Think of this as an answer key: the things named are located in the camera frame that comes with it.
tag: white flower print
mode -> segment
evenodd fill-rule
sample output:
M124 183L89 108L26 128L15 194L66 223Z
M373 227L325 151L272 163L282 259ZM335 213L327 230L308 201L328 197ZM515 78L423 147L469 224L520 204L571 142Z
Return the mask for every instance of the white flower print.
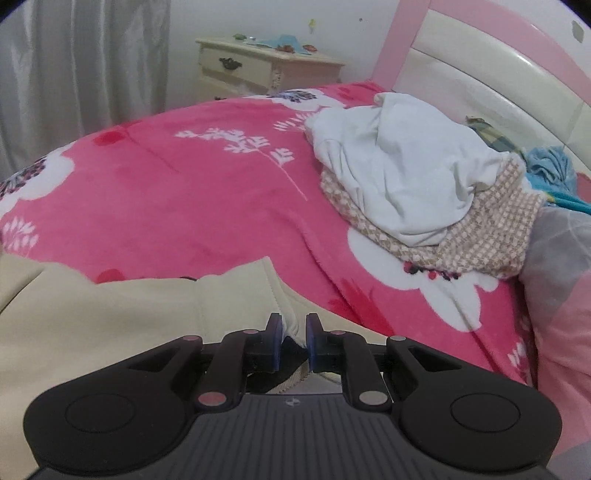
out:
M292 116L287 120L275 122L273 128L279 130L279 132L303 132L306 130L306 126L304 125L305 121L312 115L314 115L313 112L297 113L295 116Z
M507 354L507 357L509 358L511 365L513 365L515 368L518 368L521 363L521 359L527 357L527 354L525 353L525 344L523 342L518 342L517 345L515 345L513 351Z
M449 326L459 332L480 328L479 286L494 291L499 281L478 272L449 280L433 271L405 271L404 263L353 228L348 233L349 248L361 266L388 287L397 290L419 289L431 308Z
M2 227L2 244L7 252L27 257L38 241L35 225L23 218L15 217Z
M293 152L288 148L272 148L271 143L265 137L247 137L241 130L222 130L220 128L208 128L203 134L196 134L190 130L185 130L176 133L175 137L200 138L202 140L225 140L228 142L224 147L224 150L227 152L236 154L257 152L279 167L299 194L304 197L304 200L308 199L283 168L283 165L294 159ZM266 149L267 151L263 151L262 149L264 147L270 148Z
M29 180L16 192L6 194L0 200L0 219L10 212L19 200L36 200L50 194L74 171L74 161L65 153L74 142L60 147L45 157L43 171Z
M332 106L344 108L345 104L339 102L324 92L316 89L297 89L285 92L273 93L270 95L252 95L248 98L259 100L270 100L273 103L280 103L292 110L300 112L315 112L321 107Z

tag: plaid fabric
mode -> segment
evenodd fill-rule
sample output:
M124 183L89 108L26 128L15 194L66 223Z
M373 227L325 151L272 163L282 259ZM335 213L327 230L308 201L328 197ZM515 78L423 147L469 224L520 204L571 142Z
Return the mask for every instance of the plaid fabric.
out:
M430 270L458 274L475 270L508 278L523 267L531 228L546 200L543 192L521 188L524 168L510 156L495 184L477 192L466 216L448 229L439 245L429 247L408 247L376 227L326 168L320 187L345 220L400 260Z
M466 126L473 129L484 143L497 152L517 153L525 160L524 154L517 145L482 118L466 117Z

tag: black ribbed plate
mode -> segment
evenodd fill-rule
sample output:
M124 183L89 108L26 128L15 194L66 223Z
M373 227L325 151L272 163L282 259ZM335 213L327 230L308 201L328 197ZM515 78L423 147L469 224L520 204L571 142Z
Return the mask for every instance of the black ribbed plate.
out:
M31 480L74 480L42 469ZM540 466L470 473L420 452L388 416L355 410L343 395L246 395L205 414L167 456L112 480L556 480Z

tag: gray fabric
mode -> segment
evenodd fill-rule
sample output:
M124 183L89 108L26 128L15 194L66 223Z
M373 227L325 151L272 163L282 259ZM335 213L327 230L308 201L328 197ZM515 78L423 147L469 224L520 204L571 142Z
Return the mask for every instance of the gray fabric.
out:
M164 110L170 0L28 0L0 25L0 180Z
M548 469L564 480L589 480L591 442L582 443L552 458Z
M531 321L540 333L590 268L591 216L559 207L542 208L519 274Z

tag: white cloth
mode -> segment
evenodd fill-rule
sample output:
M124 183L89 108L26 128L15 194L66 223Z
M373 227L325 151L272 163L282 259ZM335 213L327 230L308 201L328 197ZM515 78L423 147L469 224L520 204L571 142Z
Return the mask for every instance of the white cloth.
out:
M374 102L309 118L314 153L378 228L409 247L437 245L508 154L410 95L379 93Z

